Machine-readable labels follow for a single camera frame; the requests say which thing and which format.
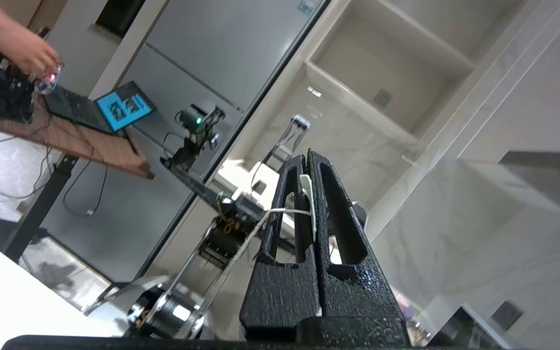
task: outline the refrigerator door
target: refrigerator door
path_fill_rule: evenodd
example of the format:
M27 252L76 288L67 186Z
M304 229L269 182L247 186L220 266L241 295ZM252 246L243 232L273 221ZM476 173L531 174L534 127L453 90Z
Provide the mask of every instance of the refrigerator door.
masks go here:
M247 110L319 0L174 0L147 43Z
M156 177L149 181L110 169L96 212L80 219L64 207L62 193L43 223L53 237L113 281L132 281L141 269L147 268L149 257L172 233L178 214L186 209L186 203L193 195L159 161L159 157L164 155L161 143L165 133L172 131L186 135L185 130L174 122L174 115L191 103L203 101L215 102L226 112L224 121L215 127L215 132L220 134L218 147L215 151L205 149L190 171L200 176L210 170L218 149L225 147L229 133L233 132L242 117L146 46L140 49L122 84L131 80L158 107L155 113L136 123L143 133L128 128L131 137L140 144L140 151L148 158ZM182 140L171 137L167 146L175 151L182 146ZM85 161L80 162L73 170L72 179L84 168ZM71 210L83 215L95 205L104 171L104 166L95 163L87 167L67 196Z

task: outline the table leg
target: table leg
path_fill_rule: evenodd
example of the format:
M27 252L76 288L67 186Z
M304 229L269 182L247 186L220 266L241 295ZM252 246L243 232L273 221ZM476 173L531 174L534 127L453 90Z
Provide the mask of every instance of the table leg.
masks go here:
M60 158L45 187L40 193L34 195L29 208L0 247L0 251L12 261L18 262L25 248L38 234L40 224L42 224L47 213L51 210L51 206L64 189L76 162L77 157L71 155L63 155Z

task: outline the black cable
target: black cable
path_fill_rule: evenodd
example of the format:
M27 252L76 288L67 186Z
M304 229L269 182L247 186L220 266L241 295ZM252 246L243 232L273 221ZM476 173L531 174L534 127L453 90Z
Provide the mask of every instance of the black cable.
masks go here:
M220 273L222 273L222 271L218 272L215 277L213 278L213 280L211 281L211 283L209 283L209 285L207 286L207 288L204 290L204 292L202 293L202 297L204 297L207 292L209 291L209 288L211 288L211 286L213 286L213 284L215 283L215 281L217 280L218 277L220 277Z
M170 155L167 153L167 148L165 148L165 142L167 141L167 137L169 135L174 135L175 137L179 137L181 140L185 141L185 137L183 137L182 135L179 135L178 133L174 133L172 131L170 131L169 133L166 133L165 136L164 136L164 141L161 144L161 148L163 149L164 155L165 155L166 158L170 157Z
M49 165L49 154L51 153L51 147L47 146L47 151L45 152L45 156L42 158L42 161L40 161L40 175L38 175L38 178L36 178L36 181L34 182L34 185L32 186L32 188L34 189L34 191L36 191L36 185L38 185L38 182L40 181L40 178L42 177L42 165L44 164L45 161L47 161L47 170L49 171L49 176L53 175L53 173L51 172L51 166Z
M273 148L271 148L271 151L269 151L267 154L272 153L278 147L284 146L287 142L291 141L291 139L298 133L298 129L299 129L299 127L295 128L293 130L293 133L291 133L289 135L289 137L287 137L286 139L279 140L278 142L276 142L276 144L274 144ZM254 170L254 173L252 174L252 179L249 182L249 195L250 196L252 196L252 189L254 188L254 179L256 178L256 174L258 173L258 170L260 170L262 164L263 164L263 162L259 162L258 166L256 167L256 170Z
M176 124L180 124L179 122L177 122L176 118L178 118L178 116L183 113L183 110L181 109L180 111L176 112L176 114L174 115L174 122Z

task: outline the white table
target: white table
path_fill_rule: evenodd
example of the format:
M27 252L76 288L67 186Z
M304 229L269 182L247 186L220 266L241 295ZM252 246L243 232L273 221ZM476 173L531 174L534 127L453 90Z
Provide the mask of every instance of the white table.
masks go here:
M0 253L0 349L13 337L112 336L111 324L84 316Z

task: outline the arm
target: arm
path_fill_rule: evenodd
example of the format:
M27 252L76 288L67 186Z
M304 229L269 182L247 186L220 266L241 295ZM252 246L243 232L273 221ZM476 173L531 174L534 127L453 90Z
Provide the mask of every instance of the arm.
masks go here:
M0 51L11 59L23 73L32 70L38 75L57 70L57 52L29 29L15 22L0 9Z

